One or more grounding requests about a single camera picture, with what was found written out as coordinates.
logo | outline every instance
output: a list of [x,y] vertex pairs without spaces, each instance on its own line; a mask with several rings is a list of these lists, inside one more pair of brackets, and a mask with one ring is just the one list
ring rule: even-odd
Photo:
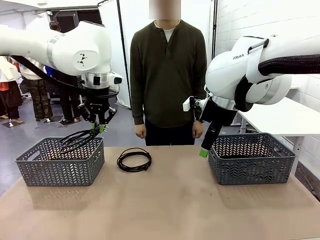
[[242,58],[242,57],[244,57],[244,56],[245,56],[245,55],[243,55],[243,54],[241,54],[241,55],[239,55],[239,56],[235,56],[235,57],[233,58],[233,60]]
[[84,53],[81,53],[80,56],[81,56],[81,61],[78,61],[77,63],[82,64],[82,67],[84,67],[85,66],[84,60],[87,59],[87,57]]

black strap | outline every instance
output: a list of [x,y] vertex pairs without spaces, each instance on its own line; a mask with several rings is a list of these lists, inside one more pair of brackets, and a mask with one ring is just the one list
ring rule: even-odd
[[243,76],[236,86],[234,93],[235,108],[241,112],[248,112],[253,107],[253,103],[246,102],[247,93],[252,85],[248,82],[246,76]]
[[41,69],[39,69],[37,66],[35,66],[33,63],[31,63],[29,60],[24,58],[23,56],[17,56],[13,55],[11,56],[14,60],[18,61],[22,65],[24,65],[26,68],[28,68],[30,71],[34,72],[34,74],[38,75],[40,78],[48,81],[49,83],[57,86],[58,88],[61,89],[66,89],[69,92],[79,94],[84,97],[90,97],[92,99],[106,99],[106,98],[112,98],[115,97],[118,92],[114,90],[109,90],[109,94],[105,95],[99,95],[98,92],[99,90],[90,90],[90,89],[83,89],[62,81],[59,81],[57,79],[54,79],[51,76],[48,76],[45,72],[43,72]]
[[320,74],[320,54],[272,58],[259,63],[259,72],[269,74]]

table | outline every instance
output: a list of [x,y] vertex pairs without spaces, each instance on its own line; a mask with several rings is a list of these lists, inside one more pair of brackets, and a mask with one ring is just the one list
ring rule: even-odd
[[[296,179],[220,186],[199,146],[145,147],[152,166],[122,172],[105,148],[89,187],[26,187],[0,198],[1,240],[293,240],[320,237],[320,203]],[[143,160],[134,156],[130,162]]]
[[296,154],[291,173],[294,175],[305,136],[320,135],[320,112],[287,97],[273,105],[254,104],[248,112],[241,112],[240,132],[246,132],[250,123],[258,132],[275,136],[296,137],[293,151]]

white jacket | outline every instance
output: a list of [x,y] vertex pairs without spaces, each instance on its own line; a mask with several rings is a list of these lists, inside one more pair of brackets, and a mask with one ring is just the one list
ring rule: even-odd
[[[34,64],[37,68],[41,69],[43,71],[44,69],[44,65],[41,64],[40,62],[33,60],[30,57],[25,57],[26,59],[28,59],[32,64]],[[23,77],[25,77],[26,79],[30,79],[30,80],[38,80],[41,79],[41,77],[39,77],[38,75],[36,75],[33,71],[29,70],[29,68],[26,68],[24,65],[22,65],[21,63],[19,63],[19,68],[20,68],[20,73]]]
[[0,83],[12,82],[18,79],[17,67],[8,62],[4,56],[0,56]]

person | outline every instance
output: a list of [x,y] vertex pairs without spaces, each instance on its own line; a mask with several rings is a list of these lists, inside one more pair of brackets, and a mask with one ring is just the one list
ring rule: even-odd
[[20,90],[16,80],[19,79],[18,69],[16,66],[8,62],[5,56],[0,56],[0,101],[1,118],[6,119],[6,113],[10,120],[10,127],[14,125],[11,122],[22,124],[23,121],[19,120],[19,106],[23,101],[21,98]]
[[[51,21],[49,23],[50,29],[61,32],[60,24],[57,21]],[[46,71],[53,78],[58,79],[61,82],[78,86],[78,79],[76,76],[67,75],[58,70],[50,70],[46,67]],[[74,92],[69,92],[64,88],[58,87],[58,92],[60,96],[60,103],[62,107],[62,112],[64,116],[64,120],[60,121],[64,125],[77,123],[81,118],[81,112],[78,109],[80,105],[79,95]]]
[[201,112],[184,112],[183,103],[206,97],[204,36],[180,19],[181,0],[152,3],[157,20],[135,33],[130,48],[134,132],[147,146],[194,145],[204,131]]
[[[32,64],[37,66],[39,69],[43,70],[44,65],[40,62],[26,57]],[[51,103],[48,99],[48,93],[46,88],[45,80],[41,79],[33,71],[29,70],[27,67],[19,64],[20,73],[22,79],[27,86],[33,102],[33,111],[36,121],[41,119],[46,119],[46,122],[50,122],[50,118],[53,116]]]
[[[3,83],[0,82],[0,89],[3,88]],[[8,119],[9,117],[7,116],[7,110],[6,110],[6,106],[4,105],[4,103],[2,102],[2,99],[0,97],[0,120],[5,120]]]

